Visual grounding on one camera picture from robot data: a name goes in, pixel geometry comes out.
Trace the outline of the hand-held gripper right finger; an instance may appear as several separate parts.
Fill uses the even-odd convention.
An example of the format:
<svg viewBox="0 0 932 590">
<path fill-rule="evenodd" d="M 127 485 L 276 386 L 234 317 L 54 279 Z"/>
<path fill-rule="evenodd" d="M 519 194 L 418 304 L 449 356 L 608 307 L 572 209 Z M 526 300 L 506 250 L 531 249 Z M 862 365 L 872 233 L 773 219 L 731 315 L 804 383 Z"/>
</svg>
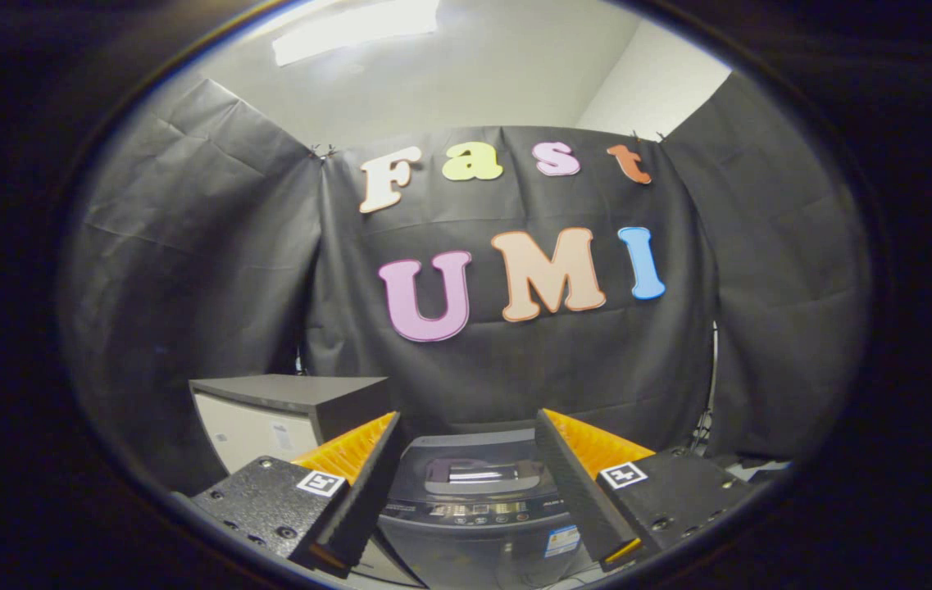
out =
<svg viewBox="0 0 932 590">
<path fill-rule="evenodd" d="M 612 571 L 689 544 L 755 488 L 680 447 L 655 452 L 541 408 L 534 440 L 587 553 Z"/>
</svg>

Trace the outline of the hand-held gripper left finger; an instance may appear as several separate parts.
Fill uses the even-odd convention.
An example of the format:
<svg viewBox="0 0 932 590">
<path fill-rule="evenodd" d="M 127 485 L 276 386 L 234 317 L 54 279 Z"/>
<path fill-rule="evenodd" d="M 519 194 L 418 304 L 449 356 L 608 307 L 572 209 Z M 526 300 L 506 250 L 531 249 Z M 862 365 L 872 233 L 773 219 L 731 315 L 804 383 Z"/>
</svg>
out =
<svg viewBox="0 0 932 590">
<path fill-rule="evenodd" d="M 290 461 L 259 456 L 178 508 L 223 545 L 281 574 L 345 576 L 360 563 L 402 455 L 391 411 Z"/>
</svg>

